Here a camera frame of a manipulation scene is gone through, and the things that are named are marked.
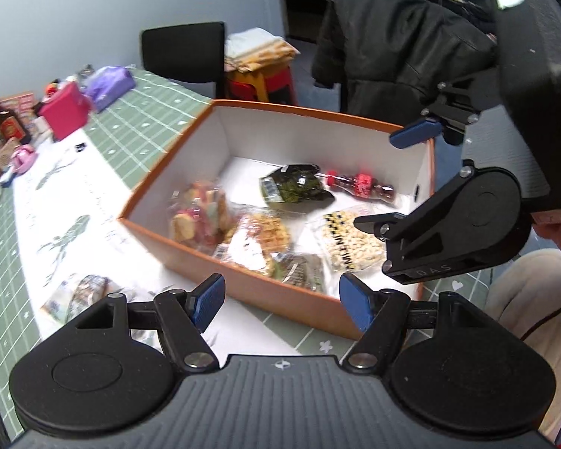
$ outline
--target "clothes pile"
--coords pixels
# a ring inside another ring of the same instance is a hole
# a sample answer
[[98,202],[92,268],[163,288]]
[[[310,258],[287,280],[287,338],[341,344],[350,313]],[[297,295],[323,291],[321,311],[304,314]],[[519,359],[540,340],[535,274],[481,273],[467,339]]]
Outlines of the clothes pile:
[[270,64],[289,63],[299,51],[282,37],[263,28],[229,35],[225,45],[225,70],[253,72]]

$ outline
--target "black chair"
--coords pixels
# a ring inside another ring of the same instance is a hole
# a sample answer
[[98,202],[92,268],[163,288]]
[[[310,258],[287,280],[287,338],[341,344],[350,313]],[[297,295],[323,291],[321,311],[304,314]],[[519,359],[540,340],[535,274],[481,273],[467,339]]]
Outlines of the black chair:
[[151,28],[141,32],[144,69],[182,82],[216,84],[216,98],[225,97],[224,22]]

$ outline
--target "person's knee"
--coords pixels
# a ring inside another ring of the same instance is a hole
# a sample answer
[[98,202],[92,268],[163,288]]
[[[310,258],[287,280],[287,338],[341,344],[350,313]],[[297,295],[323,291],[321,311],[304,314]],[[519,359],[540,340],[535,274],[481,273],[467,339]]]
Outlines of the person's knee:
[[524,255],[489,289],[485,311],[521,336],[561,307],[561,252],[538,250]]

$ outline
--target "white wall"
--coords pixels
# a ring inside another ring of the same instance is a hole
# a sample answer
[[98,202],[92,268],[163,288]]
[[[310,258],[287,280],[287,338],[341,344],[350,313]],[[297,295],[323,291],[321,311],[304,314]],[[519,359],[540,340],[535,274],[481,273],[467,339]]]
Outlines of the white wall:
[[0,95],[33,90],[88,63],[141,65],[145,28],[225,21],[283,35],[279,0],[0,0]]

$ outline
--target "pink box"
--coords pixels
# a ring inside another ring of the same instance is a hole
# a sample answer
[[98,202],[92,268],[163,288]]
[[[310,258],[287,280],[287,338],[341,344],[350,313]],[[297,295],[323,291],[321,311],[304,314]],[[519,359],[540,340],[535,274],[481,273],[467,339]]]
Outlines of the pink box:
[[87,124],[91,103],[81,94],[75,82],[69,82],[54,94],[39,111],[58,140],[66,138]]

